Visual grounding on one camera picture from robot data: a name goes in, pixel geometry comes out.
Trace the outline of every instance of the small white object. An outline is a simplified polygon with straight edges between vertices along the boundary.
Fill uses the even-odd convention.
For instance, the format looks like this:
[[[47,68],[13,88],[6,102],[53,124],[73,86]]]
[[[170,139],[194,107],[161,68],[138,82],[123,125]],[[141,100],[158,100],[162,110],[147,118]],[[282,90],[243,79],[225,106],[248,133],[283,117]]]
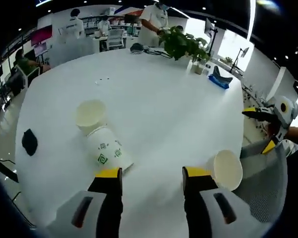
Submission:
[[[86,145],[89,154],[97,160],[101,170],[119,167],[124,171],[133,164],[119,140],[106,126],[89,134]]]
[[[219,151],[209,158],[204,167],[211,171],[211,176],[219,187],[230,191],[237,189],[243,178],[242,164],[230,150]]]
[[[76,125],[84,135],[89,135],[97,128],[106,125],[105,111],[106,107],[102,101],[85,101],[76,109]]]

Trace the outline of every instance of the white paper cup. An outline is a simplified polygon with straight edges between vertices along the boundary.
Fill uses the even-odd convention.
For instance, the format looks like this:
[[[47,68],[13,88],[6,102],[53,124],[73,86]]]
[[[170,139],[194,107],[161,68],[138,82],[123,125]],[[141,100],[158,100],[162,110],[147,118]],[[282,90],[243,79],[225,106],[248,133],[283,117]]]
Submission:
[[[87,136],[87,149],[102,170],[120,167],[124,171],[133,164],[119,140],[106,126]]]
[[[204,165],[206,170],[219,187],[225,187],[230,191],[238,188],[243,178],[243,168],[238,157],[229,150],[219,151]]]
[[[76,109],[76,125],[84,135],[89,135],[107,124],[105,111],[105,104],[100,100],[82,102]]]

